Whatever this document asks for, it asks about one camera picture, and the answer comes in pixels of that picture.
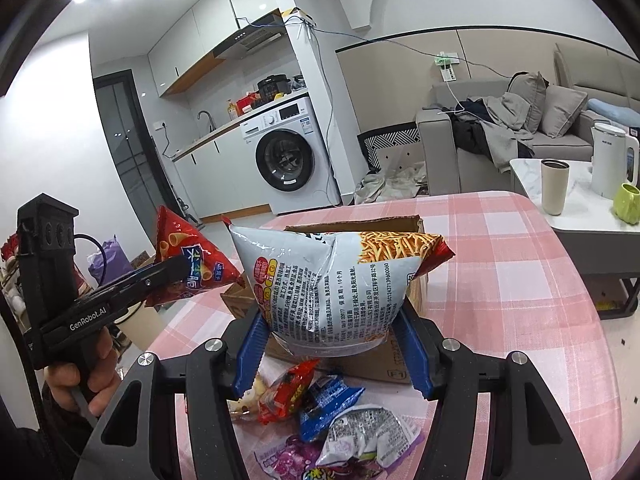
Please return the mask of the person's left hand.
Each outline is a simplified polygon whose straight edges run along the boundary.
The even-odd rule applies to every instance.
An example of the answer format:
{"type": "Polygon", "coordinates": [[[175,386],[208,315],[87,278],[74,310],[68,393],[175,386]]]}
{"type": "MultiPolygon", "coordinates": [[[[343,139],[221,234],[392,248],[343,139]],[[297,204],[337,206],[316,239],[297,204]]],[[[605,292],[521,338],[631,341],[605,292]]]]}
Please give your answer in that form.
{"type": "Polygon", "coordinates": [[[102,328],[96,340],[96,357],[96,365],[87,378],[81,376],[73,363],[53,364],[44,370],[44,380],[53,399],[64,410],[79,411],[73,390],[80,386],[86,386],[93,393],[92,399],[87,402],[88,412],[92,416],[101,416],[111,402],[122,380],[116,372],[117,352],[106,327],[102,328]]]}

